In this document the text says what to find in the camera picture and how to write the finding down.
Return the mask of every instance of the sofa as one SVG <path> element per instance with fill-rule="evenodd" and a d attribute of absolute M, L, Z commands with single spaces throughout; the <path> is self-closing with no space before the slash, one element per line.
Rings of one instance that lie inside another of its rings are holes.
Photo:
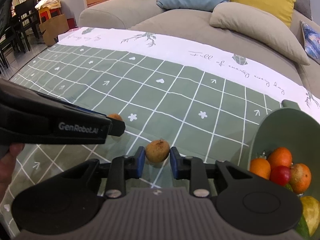
<path fill-rule="evenodd" d="M 109 0 L 84 10 L 79 26 L 144 31 L 208 44 L 260 62 L 320 98 L 320 65 L 316 61 L 309 58 L 310 65 L 301 65 L 248 36 L 211 27 L 211 15 L 211 12 L 190 9 L 164 10 L 156 0 Z M 293 11 L 290 30 L 303 45 L 300 21 L 319 32 L 320 26 Z"/>

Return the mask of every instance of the green bowl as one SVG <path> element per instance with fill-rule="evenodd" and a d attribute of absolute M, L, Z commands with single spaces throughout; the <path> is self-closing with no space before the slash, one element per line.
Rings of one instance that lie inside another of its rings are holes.
<path fill-rule="evenodd" d="M 299 109 L 298 104 L 284 100 L 283 108 L 268 114 L 253 137 L 249 160 L 268 156 L 278 147 L 286 147 L 292 153 L 294 163 L 304 163 L 312 174 L 311 185 L 304 193 L 320 200 L 320 125 Z M 312 239 L 320 238 L 320 227 Z"/>

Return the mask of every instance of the sofa armrest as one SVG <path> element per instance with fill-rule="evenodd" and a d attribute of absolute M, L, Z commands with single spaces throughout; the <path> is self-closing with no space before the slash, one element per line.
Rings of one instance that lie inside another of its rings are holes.
<path fill-rule="evenodd" d="M 128 29 L 162 12 L 156 0 L 109 0 L 85 9 L 79 27 Z"/>

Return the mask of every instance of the tiled floor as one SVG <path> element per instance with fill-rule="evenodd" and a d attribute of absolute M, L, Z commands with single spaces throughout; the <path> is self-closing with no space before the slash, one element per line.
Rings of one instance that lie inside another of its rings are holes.
<path fill-rule="evenodd" d="M 5 52 L 6 58 L 10 64 L 10 67 L 7 68 L 2 68 L 0 67 L 0 77 L 3 79 L 10 79 L 12 76 L 14 76 L 15 73 L 17 73 L 26 63 L 28 63 L 31 59 L 33 59 L 35 56 L 37 56 L 41 51 L 43 51 L 47 46 L 45 44 L 38 44 L 43 42 L 42 37 L 40 40 L 37 40 L 34 36 L 28 37 L 30 46 L 31 46 L 31 51 L 27 50 L 26 53 L 22 52 L 15 52 L 13 49 L 9 49 Z"/>

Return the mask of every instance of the potato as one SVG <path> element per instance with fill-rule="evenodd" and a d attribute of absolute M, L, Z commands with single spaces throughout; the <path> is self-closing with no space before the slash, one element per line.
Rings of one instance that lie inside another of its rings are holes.
<path fill-rule="evenodd" d="M 163 162 L 170 152 L 170 145 L 167 141 L 160 139 L 149 143 L 145 148 L 147 159 L 152 163 Z"/>
<path fill-rule="evenodd" d="M 111 117 L 111 118 L 119 120 L 119 121 L 123 121 L 122 117 L 119 114 L 109 114 L 108 117 Z"/>

